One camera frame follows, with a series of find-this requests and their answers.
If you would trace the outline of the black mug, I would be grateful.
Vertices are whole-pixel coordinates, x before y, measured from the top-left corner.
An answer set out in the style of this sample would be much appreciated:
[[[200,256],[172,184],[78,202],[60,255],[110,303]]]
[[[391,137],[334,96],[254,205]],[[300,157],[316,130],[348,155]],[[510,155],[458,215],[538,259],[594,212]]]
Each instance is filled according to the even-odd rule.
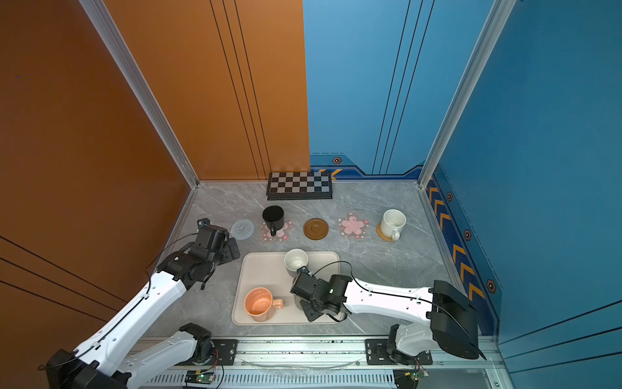
[[[280,206],[273,205],[265,208],[262,212],[262,218],[272,237],[277,235],[285,225],[284,210]]]

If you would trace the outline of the orange pink mug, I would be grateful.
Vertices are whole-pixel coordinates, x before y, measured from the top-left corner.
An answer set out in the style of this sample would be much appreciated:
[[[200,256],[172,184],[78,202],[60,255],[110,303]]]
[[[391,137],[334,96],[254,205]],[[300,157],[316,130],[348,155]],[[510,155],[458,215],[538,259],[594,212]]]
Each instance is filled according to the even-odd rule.
[[[284,300],[274,298],[270,290],[260,287],[251,290],[245,297],[244,309],[255,322],[267,322],[276,310],[284,308]]]

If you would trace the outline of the brown wooden round coaster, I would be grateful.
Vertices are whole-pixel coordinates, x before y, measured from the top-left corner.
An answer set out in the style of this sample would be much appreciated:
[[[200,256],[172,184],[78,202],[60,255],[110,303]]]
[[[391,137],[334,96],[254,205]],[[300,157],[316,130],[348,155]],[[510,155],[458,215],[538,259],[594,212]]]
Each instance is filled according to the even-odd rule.
[[[304,224],[305,236],[314,241],[322,240],[329,231],[330,228],[327,222],[319,218],[307,220]]]

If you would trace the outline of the tan rattan round coaster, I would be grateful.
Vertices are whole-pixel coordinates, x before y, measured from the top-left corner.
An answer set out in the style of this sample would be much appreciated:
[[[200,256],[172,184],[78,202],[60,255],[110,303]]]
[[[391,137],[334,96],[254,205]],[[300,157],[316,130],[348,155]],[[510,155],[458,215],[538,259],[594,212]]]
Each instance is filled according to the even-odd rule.
[[[385,242],[393,242],[393,238],[390,236],[385,235],[385,233],[383,233],[382,231],[382,223],[378,224],[376,227],[376,234],[379,236],[380,239],[382,239]]]

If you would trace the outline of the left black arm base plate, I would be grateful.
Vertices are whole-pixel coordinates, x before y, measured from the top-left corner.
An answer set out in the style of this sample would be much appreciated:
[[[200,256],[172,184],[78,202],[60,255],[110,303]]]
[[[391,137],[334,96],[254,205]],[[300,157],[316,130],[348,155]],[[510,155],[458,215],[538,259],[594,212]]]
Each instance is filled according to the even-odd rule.
[[[196,366],[232,366],[235,362],[238,340],[201,340],[197,344],[191,363]]]

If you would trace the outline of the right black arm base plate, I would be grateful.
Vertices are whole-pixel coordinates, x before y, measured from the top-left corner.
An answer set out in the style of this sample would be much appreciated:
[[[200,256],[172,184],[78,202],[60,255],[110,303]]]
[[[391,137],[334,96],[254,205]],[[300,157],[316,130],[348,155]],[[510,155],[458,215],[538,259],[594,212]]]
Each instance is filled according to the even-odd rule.
[[[370,366],[431,366],[433,364],[430,352],[424,351],[416,356],[410,356],[390,345],[388,339],[367,339],[364,345],[367,364]]]

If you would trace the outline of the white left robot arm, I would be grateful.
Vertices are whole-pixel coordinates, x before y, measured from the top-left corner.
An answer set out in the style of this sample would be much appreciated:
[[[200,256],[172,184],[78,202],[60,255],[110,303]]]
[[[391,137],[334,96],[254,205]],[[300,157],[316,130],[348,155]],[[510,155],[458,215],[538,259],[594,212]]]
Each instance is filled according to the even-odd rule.
[[[52,388],[138,388],[187,362],[221,373],[234,360],[235,342],[218,349],[209,330],[186,324],[170,338],[129,356],[147,329],[194,285],[205,285],[220,264],[239,259],[234,238],[190,242],[164,259],[137,295],[98,332],[73,351],[59,350],[46,364]]]

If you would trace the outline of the pink flower coaster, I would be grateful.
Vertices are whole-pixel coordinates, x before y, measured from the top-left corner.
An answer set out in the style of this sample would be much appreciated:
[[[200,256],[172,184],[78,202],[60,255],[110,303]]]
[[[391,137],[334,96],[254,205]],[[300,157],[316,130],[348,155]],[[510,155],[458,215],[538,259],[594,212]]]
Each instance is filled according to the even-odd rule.
[[[364,240],[369,236],[370,223],[360,217],[356,212],[349,212],[346,216],[337,220],[340,229],[340,237],[348,240]]]
[[[263,221],[259,225],[262,231],[262,241],[264,242],[286,242],[289,240],[290,233],[293,230],[294,223],[292,220],[285,220],[283,228],[276,232],[275,236],[271,235],[270,229],[267,226],[267,223]]]

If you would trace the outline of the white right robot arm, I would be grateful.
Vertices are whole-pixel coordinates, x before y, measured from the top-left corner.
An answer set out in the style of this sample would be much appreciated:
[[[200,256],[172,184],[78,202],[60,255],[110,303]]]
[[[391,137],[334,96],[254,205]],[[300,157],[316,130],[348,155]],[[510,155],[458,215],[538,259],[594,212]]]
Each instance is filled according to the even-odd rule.
[[[330,280],[299,270],[290,293],[301,299],[309,322],[325,315],[379,314],[407,321],[390,329],[387,353],[391,361],[412,365],[419,354],[440,349],[466,360],[485,358],[479,348],[475,305],[452,284],[436,280],[431,288],[374,285],[352,276]]]

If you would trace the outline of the light blue woven coaster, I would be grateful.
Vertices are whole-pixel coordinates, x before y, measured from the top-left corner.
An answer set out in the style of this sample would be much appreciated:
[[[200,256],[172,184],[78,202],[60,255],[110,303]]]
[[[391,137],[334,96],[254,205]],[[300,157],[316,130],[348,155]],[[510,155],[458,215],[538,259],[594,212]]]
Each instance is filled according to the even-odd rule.
[[[252,220],[241,219],[233,223],[230,235],[236,240],[244,241],[251,238],[255,230],[255,223]]]

